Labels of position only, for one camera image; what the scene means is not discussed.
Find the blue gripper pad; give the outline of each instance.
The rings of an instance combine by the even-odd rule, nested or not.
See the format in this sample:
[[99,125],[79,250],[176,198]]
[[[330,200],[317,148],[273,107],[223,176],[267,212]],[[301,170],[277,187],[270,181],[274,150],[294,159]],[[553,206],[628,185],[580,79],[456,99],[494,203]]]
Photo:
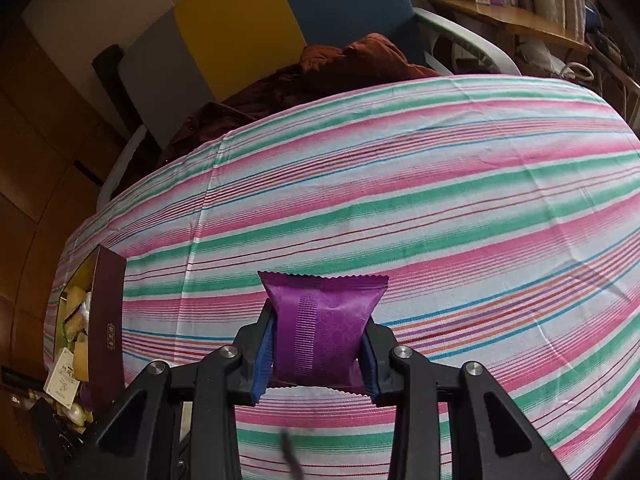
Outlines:
[[260,343],[260,348],[258,348],[258,355],[255,358],[254,385],[251,388],[251,398],[255,404],[267,391],[267,384],[271,377],[274,331],[273,319],[270,319],[264,330],[264,336]]
[[358,365],[360,366],[360,373],[362,374],[362,382],[364,383],[364,389],[371,401],[375,404],[380,394],[380,388],[378,386],[378,367],[373,357],[373,350],[371,344],[366,335],[362,335],[362,342],[360,343],[360,354],[358,356]]

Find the wooden wall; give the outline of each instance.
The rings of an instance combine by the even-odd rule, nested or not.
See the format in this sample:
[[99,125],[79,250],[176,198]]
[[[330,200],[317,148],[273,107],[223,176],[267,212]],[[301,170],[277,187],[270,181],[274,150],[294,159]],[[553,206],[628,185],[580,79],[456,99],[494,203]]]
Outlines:
[[[68,236],[95,212],[124,141],[51,62],[22,21],[0,44],[0,363],[36,378],[51,283]],[[0,385],[0,446],[42,470]]]

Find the chair armrest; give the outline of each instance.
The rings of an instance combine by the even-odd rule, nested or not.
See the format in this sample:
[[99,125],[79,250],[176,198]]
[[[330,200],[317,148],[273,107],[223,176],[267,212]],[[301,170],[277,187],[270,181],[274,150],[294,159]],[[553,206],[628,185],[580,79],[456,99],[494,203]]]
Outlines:
[[118,187],[118,184],[120,183],[120,180],[122,179],[127,166],[133,158],[133,154],[136,152],[136,149],[140,145],[140,142],[142,142],[142,140],[145,138],[147,131],[148,130],[146,129],[146,126],[144,124],[140,124],[138,129],[129,139],[129,142],[127,142],[124,150],[122,150],[122,152],[120,153],[118,160],[116,160],[113,168],[111,168],[111,173],[100,188],[100,193],[98,194],[98,200],[95,207],[96,212],[99,212],[111,201],[111,195],[113,195],[113,192]]
[[509,56],[482,36],[471,32],[468,28],[443,18],[428,10],[414,7],[415,19],[427,25],[453,43],[460,45],[476,56],[489,70],[497,74],[521,75],[520,70]]

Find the brown cloth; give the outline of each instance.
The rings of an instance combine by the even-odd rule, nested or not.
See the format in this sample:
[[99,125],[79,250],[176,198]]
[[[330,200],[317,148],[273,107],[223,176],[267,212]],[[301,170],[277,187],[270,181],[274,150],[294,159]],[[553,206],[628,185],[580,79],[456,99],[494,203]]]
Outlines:
[[221,103],[207,103],[184,121],[158,160],[158,167],[192,152],[208,140],[276,112],[340,92],[434,77],[410,64],[381,34],[369,34],[344,49],[306,46],[300,62],[260,79]]

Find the striped tablecloth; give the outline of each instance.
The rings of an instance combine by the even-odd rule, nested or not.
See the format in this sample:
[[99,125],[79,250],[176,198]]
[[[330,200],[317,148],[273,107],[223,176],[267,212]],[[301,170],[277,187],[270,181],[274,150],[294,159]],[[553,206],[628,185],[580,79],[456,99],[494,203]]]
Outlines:
[[[294,108],[148,176],[60,258],[45,325],[98,243],[127,257],[126,379],[199,360],[254,322],[257,270],[382,273],[374,319],[459,366],[483,362],[574,479],[640,397],[640,142],[593,93],[553,79],[457,76]],[[238,408],[246,480],[384,478],[392,409],[322,388]],[[450,476],[447,415],[442,470]]]

